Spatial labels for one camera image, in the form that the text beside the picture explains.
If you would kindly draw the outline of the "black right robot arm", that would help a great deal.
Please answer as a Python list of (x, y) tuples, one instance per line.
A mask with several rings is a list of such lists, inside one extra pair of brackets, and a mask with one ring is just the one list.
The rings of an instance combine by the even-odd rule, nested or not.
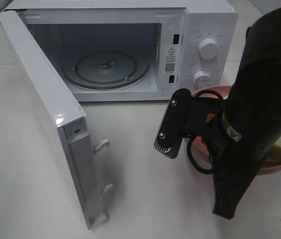
[(213, 213), (231, 219), (244, 193), (281, 137), (281, 8), (263, 15), (246, 33), (238, 74), (228, 98), (207, 123), (213, 176)]

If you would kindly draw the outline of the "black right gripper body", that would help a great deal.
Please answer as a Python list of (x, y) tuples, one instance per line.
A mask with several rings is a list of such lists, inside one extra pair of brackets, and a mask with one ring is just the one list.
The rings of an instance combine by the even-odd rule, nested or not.
[[(237, 205), (260, 170), (256, 142), (260, 114), (255, 108), (237, 112), (237, 100), (193, 97), (185, 120), (190, 163), (202, 174), (213, 176), (213, 213), (232, 219)], [(211, 168), (199, 166), (192, 153), (197, 137), (205, 142)]]

